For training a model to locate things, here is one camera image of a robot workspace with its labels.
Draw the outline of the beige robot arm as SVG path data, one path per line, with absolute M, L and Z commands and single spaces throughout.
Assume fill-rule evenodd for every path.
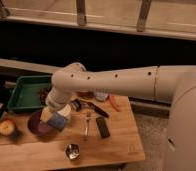
M 196 171 L 196 65 L 89 72 L 76 62 L 56 70 L 46 105 L 63 109 L 73 92 L 130 96 L 171 105 L 164 171 Z

